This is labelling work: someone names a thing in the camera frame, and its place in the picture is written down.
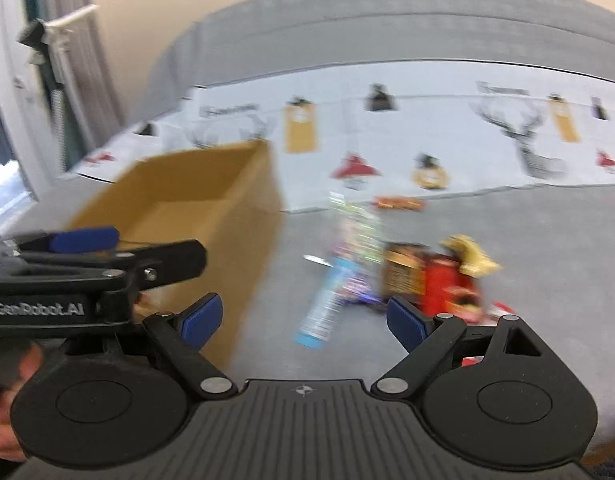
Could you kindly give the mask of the person's left hand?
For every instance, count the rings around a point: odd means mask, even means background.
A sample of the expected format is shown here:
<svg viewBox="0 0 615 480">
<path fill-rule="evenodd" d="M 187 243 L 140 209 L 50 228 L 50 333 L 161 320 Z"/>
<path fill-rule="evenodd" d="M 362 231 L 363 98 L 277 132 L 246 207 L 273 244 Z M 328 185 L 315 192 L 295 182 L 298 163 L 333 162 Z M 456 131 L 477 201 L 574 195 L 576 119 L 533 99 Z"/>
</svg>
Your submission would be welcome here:
<svg viewBox="0 0 615 480">
<path fill-rule="evenodd" d="M 11 407 L 16 395 L 42 365 L 42 348 L 32 342 L 19 360 L 16 381 L 0 392 L 0 458 L 7 462 L 23 463 L 26 457 L 11 422 Z"/>
</svg>

